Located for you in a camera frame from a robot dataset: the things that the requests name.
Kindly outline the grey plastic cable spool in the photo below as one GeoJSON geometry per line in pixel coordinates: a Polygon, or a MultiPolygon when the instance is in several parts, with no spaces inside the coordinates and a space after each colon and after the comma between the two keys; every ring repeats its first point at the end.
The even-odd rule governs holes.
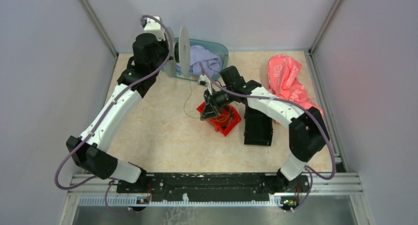
{"type": "Polygon", "coordinates": [[[174,33],[170,27],[168,27],[168,34],[166,35],[169,48],[172,49],[170,60],[165,64],[164,71],[169,77],[176,77],[176,65],[179,64],[181,75],[184,78],[189,77],[190,70],[190,40],[189,32],[185,26],[180,28],[178,40],[169,39],[168,35],[173,38],[174,33]]]}

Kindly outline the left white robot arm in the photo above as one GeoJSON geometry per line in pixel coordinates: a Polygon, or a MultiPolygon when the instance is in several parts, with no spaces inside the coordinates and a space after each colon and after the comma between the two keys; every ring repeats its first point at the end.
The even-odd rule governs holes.
{"type": "Polygon", "coordinates": [[[158,39],[144,33],[133,43],[133,56],[117,80],[117,85],[99,115],[80,136],[70,136],[66,146],[76,166],[100,179],[128,182],[135,192],[147,188],[146,171],[107,153],[110,143],[128,113],[156,82],[162,67],[172,58],[173,37],[158,39]]]}

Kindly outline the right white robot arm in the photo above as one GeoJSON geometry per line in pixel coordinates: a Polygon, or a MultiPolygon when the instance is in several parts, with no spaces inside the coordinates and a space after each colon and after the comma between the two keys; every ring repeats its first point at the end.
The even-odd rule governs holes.
{"type": "Polygon", "coordinates": [[[296,178],[307,168],[311,158],[324,146],[331,147],[319,109],[311,107],[307,110],[272,94],[257,81],[245,81],[235,66],[223,69],[220,76],[224,85],[218,84],[206,71],[200,75],[200,80],[207,86],[200,119],[216,118],[227,104],[237,102],[282,125],[288,130],[290,155],[278,170],[278,187],[291,191],[297,185],[296,178]]]}

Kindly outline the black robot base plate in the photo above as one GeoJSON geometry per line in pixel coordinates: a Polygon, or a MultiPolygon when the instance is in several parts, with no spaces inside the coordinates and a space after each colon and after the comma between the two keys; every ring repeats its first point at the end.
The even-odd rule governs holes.
{"type": "Polygon", "coordinates": [[[285,182],[275,173],[153,173],[131,184],[117,183],[118,193],[144,193],[152,202],[267,202],[275,193],[305,193],[309,179],[285,182]]]}

